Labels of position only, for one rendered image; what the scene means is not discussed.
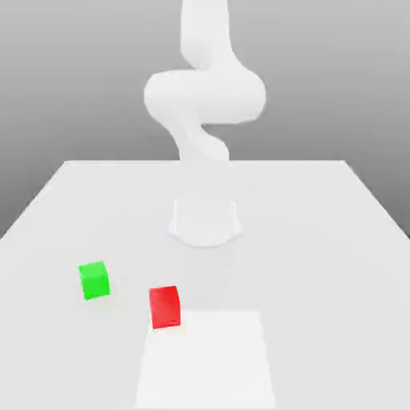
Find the small green cube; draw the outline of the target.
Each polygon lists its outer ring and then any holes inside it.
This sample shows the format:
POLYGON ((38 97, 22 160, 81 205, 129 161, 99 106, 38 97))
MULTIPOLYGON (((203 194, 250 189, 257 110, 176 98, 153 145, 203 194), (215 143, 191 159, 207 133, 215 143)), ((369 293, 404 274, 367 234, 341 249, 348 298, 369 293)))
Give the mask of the small green cube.
POLYGON ((109 276, 103 261, 80 265, 78 271, 85 300, 95 299, 111 293, 109 276))

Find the small red cube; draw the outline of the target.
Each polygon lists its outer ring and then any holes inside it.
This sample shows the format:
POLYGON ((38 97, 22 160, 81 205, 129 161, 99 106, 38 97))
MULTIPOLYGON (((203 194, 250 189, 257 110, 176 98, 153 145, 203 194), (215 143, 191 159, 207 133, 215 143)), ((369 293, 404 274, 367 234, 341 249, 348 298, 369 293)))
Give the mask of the small red cube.
POLYGON ((154 329, 175 327, 181 324, 181 306, 176 286, 151 288, 149 302, 154 329))

